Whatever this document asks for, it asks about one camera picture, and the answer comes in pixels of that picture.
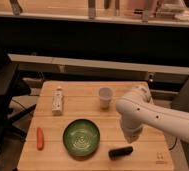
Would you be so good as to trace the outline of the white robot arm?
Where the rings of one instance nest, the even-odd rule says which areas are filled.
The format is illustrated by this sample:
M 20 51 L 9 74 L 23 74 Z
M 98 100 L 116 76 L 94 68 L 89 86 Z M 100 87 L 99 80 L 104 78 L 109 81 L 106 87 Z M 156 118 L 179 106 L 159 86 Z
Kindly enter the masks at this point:
M 149 125 L 189 143 L 189 112 L 169 109 L 150 102 L 150 91 L 144 86 L 134 86 L 116 102 L 121 115 L 120 126 L 129 143 L 136 141 Z

